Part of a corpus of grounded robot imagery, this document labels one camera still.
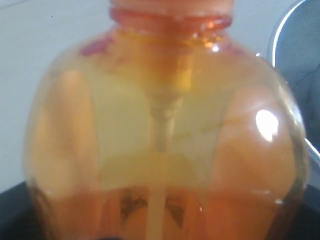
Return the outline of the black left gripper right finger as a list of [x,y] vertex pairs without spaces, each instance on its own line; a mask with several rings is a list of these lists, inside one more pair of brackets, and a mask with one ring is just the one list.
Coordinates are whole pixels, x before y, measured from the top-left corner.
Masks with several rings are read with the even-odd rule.
[[320,240],[320,190],[308,185],[294,222],[295,240]]

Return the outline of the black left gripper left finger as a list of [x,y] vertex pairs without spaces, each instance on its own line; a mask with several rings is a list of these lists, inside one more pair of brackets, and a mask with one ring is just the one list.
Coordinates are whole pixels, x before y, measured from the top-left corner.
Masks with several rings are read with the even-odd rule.
[[0,194],[2,240],[53,240],[52,201],[37,186],[26,182]]

